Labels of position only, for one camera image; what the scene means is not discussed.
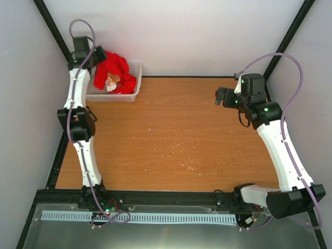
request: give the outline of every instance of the brown table surface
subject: brown table surface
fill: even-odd
[[[94,152],[106,189],[278,187],[257,132],[239,123],[237,110],[214,104],[219,86],[235,85],[221,78],[143,78],[135,102],[88,102],[98,118]],[[81,187],[78,158],[69,144],[57,188]]]

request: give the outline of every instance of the storage bin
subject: storage bin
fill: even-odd
[[[133,102],[137,94],[140,92],[142,80],[142,64],[140,62],[128,61],[129,73],[136,77],[136,87],[133,94],[108,94],[106,86],[103,90],[96,88],[93,85],[94,77],[91,78],[88,90],[87,100],[93,102]]]

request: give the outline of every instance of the white strip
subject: white strip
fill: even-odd
[[[235,226],[234,214],[166,214],[166,213],[130,213],[128,223],[133,224],[214,224]],[[90,222],[93,212],[78,211],[43,211],[41,220],[56,220],[66,222]],[[120,214],[117,221],[128,219],[127,214]],[[99,217],[95,222],[105,222],[106,217]]]

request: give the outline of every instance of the red fabric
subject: red fabric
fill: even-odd
[[[122,85],[115,89],[110,94],[132,94],[135,91],[136,77],[129,74],[129,66],[125,58],[116,53],[105,51],[107,59],[97,65],[94,77],[94,86],[100,90],[105,87],[107,79],[107,72],[113,75],[119,75]]]

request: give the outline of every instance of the black vertical post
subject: black vertical post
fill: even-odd
[[[303,20],[305,19],[306,15],[308,14],[309,10],[311,9],[312,5],[314,4],[315,0],[305,0],[297,12],[292,24],[290,25],[286,35],[282,39],[279,48],[276,50],[277,53],[284,53],[286,48],[288,47],[289,43],[291,43],[294,35],[296,34],[297,30],[301,26]],[[281,56],[274,56],[266,68],[264,72],[264,79],[268,81],[270,78],[273,70],[275,69],[276,65],[280,61]]]
[[[43,0],[33,0],[33,2],[35,3],[37,9],[39,10],[41,16],[43,17],[44,21],[47,24],[47,27],[49,28],[49,30],[51,31],[54,39],[56,40],[58,46],[60,47],[63,55],[65,56],[66,60],[69,61],[70,57],[71,57],[71,53],[69,52],[69,49],[66,45],[66,43],[64,42],[64,39],[62,38],[56,23],[53,21],[53,18],[50,14],[50,12],[48,11],[45,3]]]

